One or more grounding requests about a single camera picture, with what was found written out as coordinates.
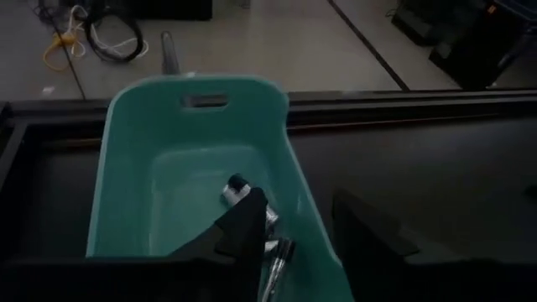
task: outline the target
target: electrical cord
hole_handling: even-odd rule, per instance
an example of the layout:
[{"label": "electrical cord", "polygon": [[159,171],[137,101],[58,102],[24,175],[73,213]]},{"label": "electrical cord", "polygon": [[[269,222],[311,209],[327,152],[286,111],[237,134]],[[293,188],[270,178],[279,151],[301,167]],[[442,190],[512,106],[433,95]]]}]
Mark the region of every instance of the electrical cord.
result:
[{"label": "electrical cord", "polygon": [[58,39],[58,43],[61,45],[61,48],[64,50],[65,57],[67,58],[67,61],[69,62],[70,70],[73,74],[73,77],[75,78],[76,85],[78,86],[78,90],[81,92],[82,100],[86,100],[86,93],[84,92],[84,89],[82,89],[82,84],[78,78],[78,75],[76,74],[75,67],[73,66],[73,62],[70,59],[69,52],[67,51],[67,47],[65,44],[69,43],[70,41],[65,41],[63,35],[60,33],[60,30],[58,29],[58,26],[56,25],[56,22],[54,21],[54,18],[49,12],[49,9],[43,6],[42,2],[39,2],[39,9],[40,12],[49,20],[50,25],[54,28],[55,31],[55,37]]},{"label": "electrical cord", "polygon": [[[93,24],[108,16],[118,17],[134,32],[135,38],[126,40],[114,46],[107,46],[101,42],[96,35],[95,26]],[[123,10],[104,7],[103,1],[96,0],[94,2],[90,13],[86,17],[86,21],[83,23],[83,26],[87,42],[89,43],[91,49],[93,49],[93,52],[95,52],[95,54],[101,58],[101,60],[105,60],[107,62],[127,63],[145,55],[149,51],[149,45],[143,40],[142,31],[136,24],[136,21],[133,18],[130,18]],[[125,55],[116,50],[117,47],[133,41],[136,41],[136,49],[132,53]]]},{"label": "electrical cord", "polygon": [[47,7],[44,5],[44,0],[39,0],[37,6],[32,7],[29,2],[27,4],[32,8],[32,12],[39,18],[39,21],[41,23],[45,23],[47,25],[52,25],[52,22],[65,13],[65,8],[61,6],[56,7]]},{"label": "electrical cord", "polygon": [[[79,31],[79,30],[84,31],[84,29],[83,29],[84,23],[80,22],[80,23],[76,24],[77,16],[78,16],[78,18],[87,19],[88,12],[80,5],[73,6],[73,8],[70,10],[69,23],[67,25],[67,30],[61,35],[61,38],[62,38],[64,44],[66,44],[67,46],[70,46],[71,55],[76,57],[76,58],[81,58],[82,56],[84,56],[86,54],[86,47],[78,39],[77,31]],[[57,48],[60,47],[61,41],[58,39],[58,35],[54,34],[53,38],[54,39],[53,39],[52,44],[49,46],[49,48],[43,54],[43,62],[51,70],[63,71],[63,70],[65,70],[67,68],[67,66],[65,66],[65,67],[56,67],[56,66],[53,66],[51,63],[49,63],[49,61],[47,60],[47,58],[50,55],[50,53],[52,53],[52,51],[54,49],[57,49]],[[126,56],[124,53],[122,53],[119,50],[117,50],[118,48],[123,47],[126,44],[130,44],[132,42],[137,41],[136,38],[132,38],[132,39],[127,39],[127,40],[123,41],[122,43],[115,44],[113,46],[107,45],[106,43],[102,42],[99,39],[99,36],[97,35],[97,31],[96,31],[96,28],[95,28],[94,25],[91,26],[91,38],[100,49],[104,49],[106,51],[110,50],[111,52],[113,52],[113,54],[117,55],[118,57],[125,57]],[[148,51],[149,51],[149,44],[144,40],[143,41],[143,50],[142,50],[142,52],[140,54],[138,54],[136,56],[136,58],[140,58],[140,57],[146,55]]]}]

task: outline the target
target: gray floor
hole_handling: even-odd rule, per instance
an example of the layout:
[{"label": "gray floor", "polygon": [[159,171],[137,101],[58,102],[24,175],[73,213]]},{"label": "gray floor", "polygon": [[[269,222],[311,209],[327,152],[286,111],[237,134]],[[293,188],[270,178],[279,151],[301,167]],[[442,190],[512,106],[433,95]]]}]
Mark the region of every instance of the gray floor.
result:
[{"label": "gray floor", "polygon": [[[112,97],[130,83],[160,74],[163,30],[174,37],[183,71],[260,75],[285,91],[399,89],[326,0],[254,0],[249,10],[232,0],[216,0],[214,10],[210,22],[140,22],[151,48],[129,65],[101,62],[91,51],[75,60],[87,97]],[[100,30],[101,37],[109,39],[121,32],[107,23]],[[0,48],[0,98],[80,97],[68,70],[44,66],[41,56],[52,31],[26,1],[0,2],[0,31],[9,41]],[[61,52],[51,59],[65,63]],[[49,93],[43,93],[45,87],[52,87]]]},{"label": "gray floor", "polygon": [[385,14],[397,0],[334,0],[371,42],[410,90],[458,89],[459,86],[428,60],[430,49],[416,46]]}]

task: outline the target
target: yellow cable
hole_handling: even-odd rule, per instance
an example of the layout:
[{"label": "yellow cable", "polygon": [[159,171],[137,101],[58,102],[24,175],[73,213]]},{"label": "yellow cable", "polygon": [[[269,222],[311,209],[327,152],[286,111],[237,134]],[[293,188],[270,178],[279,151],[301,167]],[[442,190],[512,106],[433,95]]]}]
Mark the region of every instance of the yellow cable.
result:
[{"label": "yellow cable", "polygon": [[61,48],[62,43],[65,46],[73,45],[73,47],[76,47],[76,35],[71,33],[71,32],[67,32],[67,33],[62,34],[61,39],[60,39],[60,37],[58,37],[58,34],[53,34],[53,36],[52,36],[52,44],[43,53],[43,62],[51,70],[63,71],[67,67],[69,67],[68,65],[65,65],[64,67],[56,67],[56,66],[52,65],[51,63],[49,63],[49,61],[48,61],[48,57],[49,57],[50,53],[53,50],[57,49],[57,48]]}]

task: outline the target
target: teal plastic basket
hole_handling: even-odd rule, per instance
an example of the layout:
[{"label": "teal plastic basket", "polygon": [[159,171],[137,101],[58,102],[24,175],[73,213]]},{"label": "teal plastic basket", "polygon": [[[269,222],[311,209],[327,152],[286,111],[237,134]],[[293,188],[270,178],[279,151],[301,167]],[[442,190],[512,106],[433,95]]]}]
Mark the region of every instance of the teal plastic basket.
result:
[{"label": "teal plastic basket", "polygon": [[[227,104],[186,106],[216,95]],[[240,173],[265,191],[279,233],[296,242],[279,299],[352,300],[287,138],[288,108],[283,92],[253,77],[160,77],[119,93],[107,114],[86,255],[168,255],[228,209],[220,194]]]}]

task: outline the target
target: black cable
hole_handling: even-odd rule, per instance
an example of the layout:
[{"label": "black cable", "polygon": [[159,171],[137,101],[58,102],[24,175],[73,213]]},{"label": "black cable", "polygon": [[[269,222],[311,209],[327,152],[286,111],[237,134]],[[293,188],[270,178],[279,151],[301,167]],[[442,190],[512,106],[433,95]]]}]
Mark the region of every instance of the black cable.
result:
[{"label": "black cable", "polygon": [[53,8],[47,7],[44,5],[44,0],[39,0],[38,5],[32,8],[32,11],[39,18],[39,21],[47,25],[52,25],[53,20],[56,20],[65,14],[65,8],[62,8],[61,6]]},{"label": "black cable", "polygon": [[[99,45],[95,43],[95,40],[91,35],[91,26],[94,23],[102,21],[105,17],[108,16],[118,17],[134,32],[134,35],[136,36],[137,40],[136,49],[130,55],[121,56],[113,54],[107,49],[99,47]],[[91,11],[89,12],[86,21],[84,22],[84,32],[86,34],[86,39],[91,49],[93,49],[93,52],[95,52],[95,54],[99,58],[101,58],[101,60],[105,60],[108,62],[127,63],[131,60],[136,59],[136,57],[143,51],[142,31],[140,30],[140,27],[136,24],[136,20],[134,20],[134,18],[129,17],[122,9],[105,7],[105,3],[102,0],[95,0],[93,2],[93,5],[91,6]]]},{"label": "black cable", "polygon": [[61,32],[58,29],[58,26],[56,25],[56,22],[54,21],[54,18],[50,14],[49,8],[46,8],[42,4],[43,4],[42,2],[39,2],[40,12],[42,12],[42,14],[44,16],[46,16],[46,18],[50,22],[50,25],[52,25],[52,27],[54,28],[54,31],[58,35],[58,38],[61,41],[61,48],[64,50],[65,57],[67,58],[67,61],[69,62],[70,71],[72,72],[73,76],[75,77],[76,85],[78,86],[78,90],[81,92],[81,95],[82,95],[82,100],[85,101],[86,100],[86,93],[84,93],[84,89],[82,89],[82,85],[81,85],[81,82],[78,79],[78,75],[76,74],[76,70],[75,70],[75,67],[73,66],[73,62],[70,60],[69,51],[67,51],[67,48],[65,47],[64,40],[61,38]]},{"label": "black cable", "polygon": [[[77,5],[82,6],[87,12],[91,12],[92,10],[91,1],[78,0]],[[79,11],[76,11],[73,14],[73,17],[75,18],[76,21],[79,21],[79,22],[85,22],[87,19],[87,16],[83,16]],[[95,26],[95,28],[98,28],[101,25],[101,21],[102,20],[95,22],[93,26]]]}]

